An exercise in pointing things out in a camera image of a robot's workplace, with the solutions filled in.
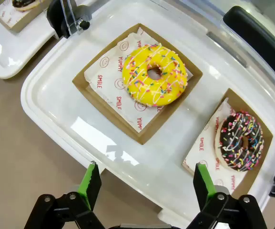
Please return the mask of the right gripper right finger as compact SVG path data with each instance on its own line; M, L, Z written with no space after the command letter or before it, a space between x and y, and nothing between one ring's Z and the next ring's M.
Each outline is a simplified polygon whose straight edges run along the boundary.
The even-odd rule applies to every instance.
M206 165L196 164L193 184L200 212L188 225L189 229L214 229L218 223L231 229L267 228L255 197L242 195L235 199L217 191Z

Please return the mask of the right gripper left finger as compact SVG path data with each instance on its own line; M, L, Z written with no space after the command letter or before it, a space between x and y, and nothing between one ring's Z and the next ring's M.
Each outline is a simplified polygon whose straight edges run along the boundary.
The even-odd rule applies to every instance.
M93 212L102 182L96 162L91 162L77 191L55 198L51 194L38 197L26 222L26 229L62 229L75 222L79 229L103 229Z

